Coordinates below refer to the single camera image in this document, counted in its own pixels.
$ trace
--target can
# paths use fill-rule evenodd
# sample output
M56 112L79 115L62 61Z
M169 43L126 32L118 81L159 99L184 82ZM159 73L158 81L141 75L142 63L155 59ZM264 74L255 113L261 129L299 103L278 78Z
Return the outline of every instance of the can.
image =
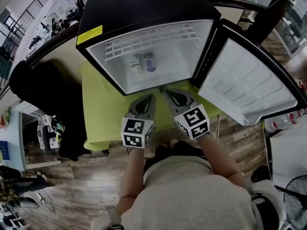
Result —
M147 51L143 54L145 59L145 66L148 71L155 71L154 54L151 51Z

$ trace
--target black and white marker cube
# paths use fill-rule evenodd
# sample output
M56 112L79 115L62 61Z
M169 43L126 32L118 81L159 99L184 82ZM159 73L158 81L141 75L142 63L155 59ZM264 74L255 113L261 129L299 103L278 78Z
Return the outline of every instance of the black and white marker cube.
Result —
M145 148L153 136L154 121L124 117L121 123L121 138L124 146Z
M175 117L179 130L190 139L210 131L209 118L202 105L198 105Z

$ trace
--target fridge shelf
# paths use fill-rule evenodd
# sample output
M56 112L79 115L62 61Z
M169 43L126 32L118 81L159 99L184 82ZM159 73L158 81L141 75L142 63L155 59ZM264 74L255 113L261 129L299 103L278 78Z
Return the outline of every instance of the fridge shelf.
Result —
M141 30L105 42L105 61L149 47L192 39L200 40L190 23L178 23Z

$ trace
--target open fridge door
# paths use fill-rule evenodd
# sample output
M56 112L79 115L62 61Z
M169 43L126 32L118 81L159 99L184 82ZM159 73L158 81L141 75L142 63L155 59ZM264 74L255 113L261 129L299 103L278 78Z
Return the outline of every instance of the open fridge door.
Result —
M195 83L201 97L243 126L307 106L287 71L227 20L221 20Z

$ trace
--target lime green tablecloth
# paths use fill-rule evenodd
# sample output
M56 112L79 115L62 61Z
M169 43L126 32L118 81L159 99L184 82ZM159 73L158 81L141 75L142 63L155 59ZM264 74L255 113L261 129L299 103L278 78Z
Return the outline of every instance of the lime green tablecloth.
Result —
M175 126L172 113L166 99L157 88L128 96L119 93L88 61L81 65L83 109L87 141L84 147L89 150L104 150L109 142L121 140L121 120L128 111L132 101L145 94L153 93L156 97L155 127L156 131ZM197 95L197 90L188 82L182 81L168 85L191 92L195 100L203 104L209 118L220 110Z

